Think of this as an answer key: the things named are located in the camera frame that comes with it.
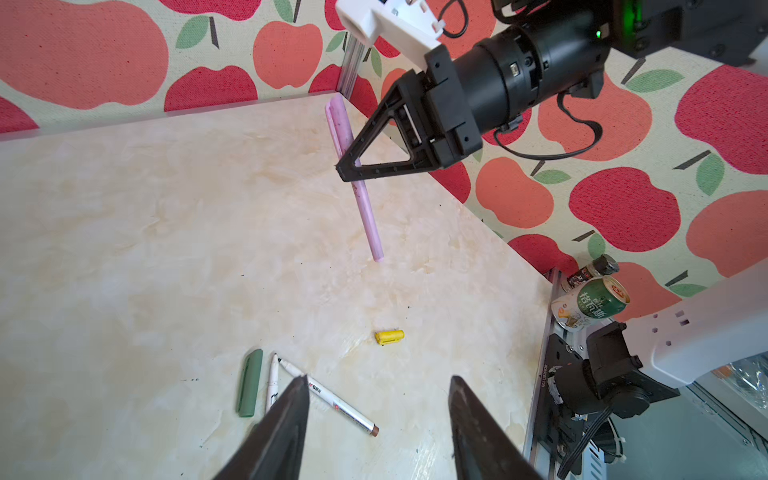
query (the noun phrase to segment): yellow marker cap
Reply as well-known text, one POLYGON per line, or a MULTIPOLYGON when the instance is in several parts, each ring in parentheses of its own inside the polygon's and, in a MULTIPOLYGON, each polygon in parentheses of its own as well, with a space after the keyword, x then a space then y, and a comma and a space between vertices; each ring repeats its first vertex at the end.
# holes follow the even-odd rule
POLYGON ((406 333, 402 330, 395 330, 394 332, 379 332, 376 334, 376 342, 379 345, 384 346, 387 343, 395 343, 406 337, 406 333))

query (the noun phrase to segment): green and white can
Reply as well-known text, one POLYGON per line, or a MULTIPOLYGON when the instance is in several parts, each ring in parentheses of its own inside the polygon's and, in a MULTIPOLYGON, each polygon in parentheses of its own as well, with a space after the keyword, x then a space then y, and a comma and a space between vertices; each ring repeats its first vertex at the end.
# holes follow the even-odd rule
POLYGON ((593 278, 552 302, 560 325, 572 332, 624 311, 630 302, 627 289, 610 275, 593 278))

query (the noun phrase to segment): gray floor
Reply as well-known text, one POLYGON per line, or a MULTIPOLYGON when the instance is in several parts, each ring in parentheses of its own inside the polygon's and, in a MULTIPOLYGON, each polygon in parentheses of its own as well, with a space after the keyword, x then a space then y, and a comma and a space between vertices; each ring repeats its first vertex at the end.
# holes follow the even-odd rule
POLYGON ((608 466, 609 480, 765 480, 768 458, 690 399, 654 403, 643 414, 614 416, 627 461, 608 466))

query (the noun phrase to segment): black bottle cap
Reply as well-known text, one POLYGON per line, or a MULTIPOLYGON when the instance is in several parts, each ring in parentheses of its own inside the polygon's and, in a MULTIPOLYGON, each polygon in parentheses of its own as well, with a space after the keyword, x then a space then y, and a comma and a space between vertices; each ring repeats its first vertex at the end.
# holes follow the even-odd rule
POLYGON ((600 275, 611 275, 619 271, 619 264, 610 255, 600 255, 592 262, 594 269, 598 271, 600 275))

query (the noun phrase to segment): white plastic mount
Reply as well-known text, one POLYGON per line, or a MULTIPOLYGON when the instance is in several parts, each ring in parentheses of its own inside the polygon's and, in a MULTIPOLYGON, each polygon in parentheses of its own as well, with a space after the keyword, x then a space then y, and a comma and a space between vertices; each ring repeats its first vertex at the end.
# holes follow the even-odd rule
POLYGON ((718 367, 768 351, 768 258, 623 331, 640 371, 679 388, 718 367))
POLYGON ((440 45, 445 26, 426 0, 338 0, 336 13, 360 43, 370 47, 382 36, 422 70, 424 54, 440 45))

